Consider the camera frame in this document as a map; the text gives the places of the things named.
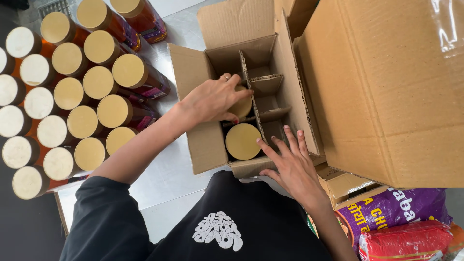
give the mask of hand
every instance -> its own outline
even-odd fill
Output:
[[[272,141],[277,145],[282,156],[278,155],[262,139],[257,143],[263,152],[274,162],[278,173],[274,170],[262,170],[260,176],[268,176],[281,185],[306,211],[317,211],[320,208],[329,207],[330,200],[321,184],[314,169],[313,162],[309,157],[304,133],[298,131],[298,140],[293,136],[288,125],[284,126],[284,132],[290,144],[290,149],[284,141],[272,136]]]
[[[238,123],[238,117],[227,110],[236,102],[253,94],[252,90],[235,91],[240,76],[225,73],[218,80],[207,80],[179,102],[198,122],[228,120]]]

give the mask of purple bag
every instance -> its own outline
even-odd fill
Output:
[[[361,232],[432,219],[450,225],[453,218],[446,210],[445,190],[388,188],[385,192],[335,211],[335,215],[358,254]]]

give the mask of white graphic print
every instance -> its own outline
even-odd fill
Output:
[[[198,243],[209,243],[216,239],[219,246],[228,249],[233,245],[235,252],[242,248],[242,234],[237,225],[224,212],[211,213],[205,217],[195,228],[192,238]]]

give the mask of red package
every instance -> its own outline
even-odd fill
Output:
[[[361,233],[362,261],[439,261],[446,254],[453,235],[449,226],[436,220]]]

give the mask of person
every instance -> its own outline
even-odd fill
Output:
[[[242,183],[231,171],[220,171],[164,239],[149,241],[130,185],[164,148],[197,124],[237,123],[237,116],[227,110],[253,94],[235,92],[240,81],[228,73],[207,80],[93,171],[76,192],[71,232],[60,260],[358,260],[319,184],[303,131],[295,138],[289,126],[284,132],[290,148],[272,137],[281,155],[257,140],[278,169],[259,175],[274,179],[294,199],[266,182]],[[307,225],[306,212],[319,239]]]

